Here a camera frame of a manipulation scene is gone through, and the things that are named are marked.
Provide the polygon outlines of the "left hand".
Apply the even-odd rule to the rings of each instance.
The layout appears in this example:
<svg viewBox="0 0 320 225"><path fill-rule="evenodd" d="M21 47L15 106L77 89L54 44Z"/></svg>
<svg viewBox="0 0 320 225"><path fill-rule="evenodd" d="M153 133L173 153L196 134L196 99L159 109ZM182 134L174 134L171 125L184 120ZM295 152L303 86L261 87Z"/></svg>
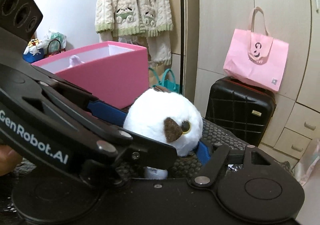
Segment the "left hand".
<svg viewBox="0 0 320 225"><path fill-rule="evenodd" d="M0 146L0 176L3 176L15 169L23 157L7 145Z"/></svg>

